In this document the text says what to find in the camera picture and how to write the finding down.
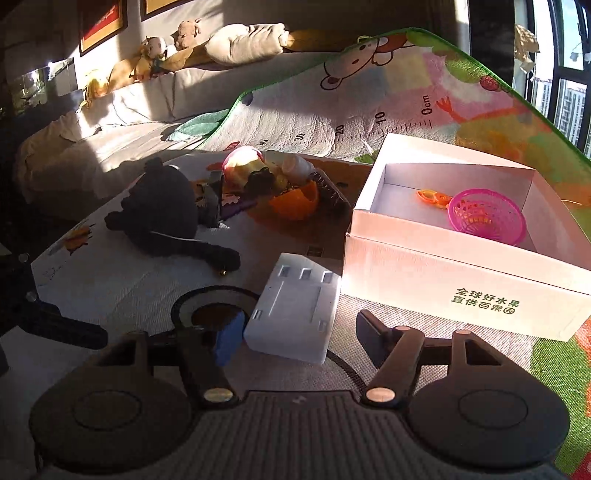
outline pink plastic basket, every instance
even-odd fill
[[[452,198],[447,212],[458,232],[508,245],[519,245],[527,233],[519,207],[492,190],[464,190]]]

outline cartoon bear print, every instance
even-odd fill
[[[324,62],[326,77],[320,82],[320,87],[323,90],[337,89],[345,78],[360,71],[370,61],[379,67],[386,65],[394,57],[394,50],[413,46],[405,45],[406,42],[405,34],[372,38],[337,58]]]

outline metal rivet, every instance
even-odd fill
[[[203,394],[203,398],[211,403],[224,403],[233,398],[234,394],[227,388],[210,388]]]
[[[391,401],[396,397],[396,393],[393,390],[385,387],[375,387],[371,388],[365,393],[365,396],[368,400],[374,401],[376,403],[384,403],[387,401]]]
[[[27,299],[27,301],[30,301],[31,303],[35,303],[37,301],[37,294],[34,291],[28,291],[25,295],[25,298]]]

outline black plush toy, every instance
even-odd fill
[[[213,226],[212,216],[219,214],[222,179],[210,183],[211,193],[217,193],[212,196],[216,200],[200,210],[189,180],[178,169],[153,158],[146,162],[144,170],[129,196],[121,200],[123,211],[106,216],[107,228],[123,231],[149,255],[188,255],[205,260],[222,273],[240,268],[240,255],[235,250],[194,239],[198,224]]]

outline orange toy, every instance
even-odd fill
[[[442,209],[447,208],[449,202],[452,201],[452,198],[449,195],[435,192],[434,190],[419,190],[417,195],[425,203],[435,205],[436,207]]]
[[[269,200],[269,205],[280,217],[288,220],[305,220],[318,207],[318,187],[315,181],[305,186],[290,190]]]

